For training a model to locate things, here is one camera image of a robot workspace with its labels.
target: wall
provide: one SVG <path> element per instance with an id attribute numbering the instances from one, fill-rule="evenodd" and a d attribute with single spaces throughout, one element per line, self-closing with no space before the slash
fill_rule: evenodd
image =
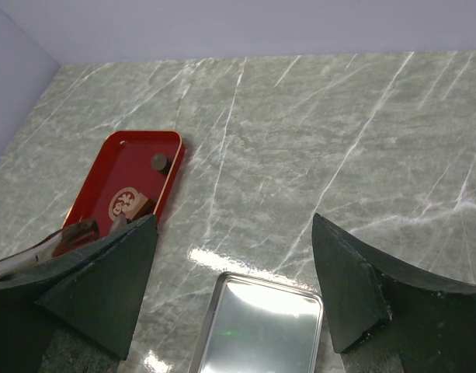
<path id="1" fill-rule="evenodd" d="M 476 0 L 0 0 L 62 64 L 476 49 Z"/>
<path id="2" fill-rule="evenodd" d="M 0 155 L 59 64 L 0 11 Z"/>

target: metal tray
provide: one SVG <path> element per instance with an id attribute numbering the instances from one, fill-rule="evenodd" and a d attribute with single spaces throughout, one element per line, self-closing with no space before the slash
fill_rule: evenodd
<path id="1" fill-rule="evenodd" d="M 315 293 L 225 272 L 189 373 L 312 373 L 322 313 Z"/>

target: gray marble surface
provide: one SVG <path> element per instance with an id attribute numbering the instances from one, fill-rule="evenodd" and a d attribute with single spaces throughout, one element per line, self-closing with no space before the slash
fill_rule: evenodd
<path id="1" fill-rule="evenodd" d="M 60 227 L 108 134 L 166 128 L 188 149 L 119 371 L 185 372 L 224 270 L 318 289 L 315 212 L 476 284 L 476 52 L 64 67 L 0 160 L 0 258 Z"/>

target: wooden block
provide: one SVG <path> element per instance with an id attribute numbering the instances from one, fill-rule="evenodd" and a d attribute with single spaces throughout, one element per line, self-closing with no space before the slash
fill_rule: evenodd
<path id="1" fill-rule="evenodd" d="M 148 199 L 142 193 L 138 193 L 137 197 L 130 204 L 129 208 L 125 211 L 125 215 L 128 221 L 134 221 L 142 216 L 150 214 L 155 203 Z"/>

